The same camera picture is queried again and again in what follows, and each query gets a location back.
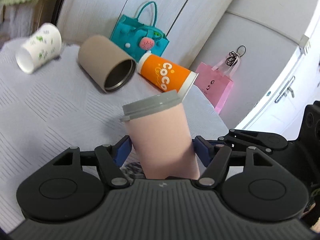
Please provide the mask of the pink tumbler grey lid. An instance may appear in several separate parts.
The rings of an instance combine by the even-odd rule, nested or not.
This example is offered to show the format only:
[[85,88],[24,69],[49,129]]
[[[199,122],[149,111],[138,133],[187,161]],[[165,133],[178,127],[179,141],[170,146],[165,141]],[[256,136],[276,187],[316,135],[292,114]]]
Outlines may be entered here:
[[198,179],[182,98],[175,90],[123,106],[126,131],[148,179]]

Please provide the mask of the beige steel-lined cup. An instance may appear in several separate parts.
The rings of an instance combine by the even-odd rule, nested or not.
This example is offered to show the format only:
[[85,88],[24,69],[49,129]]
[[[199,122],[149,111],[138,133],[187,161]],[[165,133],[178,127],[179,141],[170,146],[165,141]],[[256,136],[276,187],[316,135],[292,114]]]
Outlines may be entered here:
[[78,63],[106,93],[126,85],[137,65],[128,53],[101,35],[91,36],[82,43]]

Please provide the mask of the orange coco paper cup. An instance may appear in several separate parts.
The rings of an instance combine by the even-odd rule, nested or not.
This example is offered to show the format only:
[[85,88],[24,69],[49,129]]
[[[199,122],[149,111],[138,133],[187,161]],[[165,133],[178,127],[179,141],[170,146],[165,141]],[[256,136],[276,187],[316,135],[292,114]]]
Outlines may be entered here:
[[185,98],[198,74],[167,59],[145,53],[137,64],[137,72],[163,92],[176,90]]

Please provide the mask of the white green-print paper cup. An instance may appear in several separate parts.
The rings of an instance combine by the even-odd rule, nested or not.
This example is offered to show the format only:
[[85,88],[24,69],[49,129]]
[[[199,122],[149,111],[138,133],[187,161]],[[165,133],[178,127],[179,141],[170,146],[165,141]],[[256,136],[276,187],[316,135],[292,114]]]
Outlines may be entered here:
[[44,23],[16,51],[16,61],[22,72],[32,74],[58,57],[61,48],[62,37],[58,28],[51,23]]

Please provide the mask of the white door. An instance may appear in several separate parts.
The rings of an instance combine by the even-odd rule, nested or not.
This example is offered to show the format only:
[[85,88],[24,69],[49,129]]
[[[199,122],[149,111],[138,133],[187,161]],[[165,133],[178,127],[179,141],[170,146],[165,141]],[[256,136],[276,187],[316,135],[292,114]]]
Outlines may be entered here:
[[319,100],[319,24],[310,37],[308,53],[299,55],[263,107],[255,106],[236,129],[277,133],[287,140],[295,140],[304,109],[315,100]]

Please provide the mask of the pink paper gift bag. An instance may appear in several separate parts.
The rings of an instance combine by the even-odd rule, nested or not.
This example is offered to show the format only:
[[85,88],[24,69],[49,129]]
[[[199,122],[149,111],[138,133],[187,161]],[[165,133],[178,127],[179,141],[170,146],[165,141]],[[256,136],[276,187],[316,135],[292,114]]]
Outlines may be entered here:
[[233,87],[232,76],[241,62],[238,53],[231,51],[214,66],[201,62],[196,69],[198,74],[195,85],[213,105],[219,114]]

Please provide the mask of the white patterned tablecloth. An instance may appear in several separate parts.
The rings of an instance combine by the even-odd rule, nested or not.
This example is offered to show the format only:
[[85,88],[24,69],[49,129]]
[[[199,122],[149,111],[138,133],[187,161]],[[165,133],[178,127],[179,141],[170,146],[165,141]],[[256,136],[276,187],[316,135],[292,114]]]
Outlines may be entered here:
[[20,183],[71,146],[90,151],[115,144],[126,133],[122,107],[159,93],[140,75],[120,90],[104,93],[78,65],[79,47],[28,75],[16,62],[24,39],[1,48],[1,228],[23,220],[16,201]]

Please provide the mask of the teal felt handbag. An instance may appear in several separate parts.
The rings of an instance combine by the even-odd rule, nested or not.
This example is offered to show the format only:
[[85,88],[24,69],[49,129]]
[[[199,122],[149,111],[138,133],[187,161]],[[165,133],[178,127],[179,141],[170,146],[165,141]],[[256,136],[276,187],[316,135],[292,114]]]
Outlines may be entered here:
[[[143,10],[151,4],[155,9],[152,25],[139,22]],[[157,12],[156,2],[150,1],[142,6],[137,17],[122,15],[112,31],[110,40],[137,62],[147,52],[162,56],[169,40],[165,33],[156,28]]]

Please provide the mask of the grey three-door wardrobe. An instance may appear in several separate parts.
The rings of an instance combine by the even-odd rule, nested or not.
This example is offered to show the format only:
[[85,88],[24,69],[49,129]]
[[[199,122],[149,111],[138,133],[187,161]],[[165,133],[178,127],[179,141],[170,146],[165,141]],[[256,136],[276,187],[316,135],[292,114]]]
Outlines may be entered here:
[[169,40],[163,57],[190,67],[232,0],[61,0],[57,27],[63,40],[81,44],[110,37],[122,15],[155,24]]

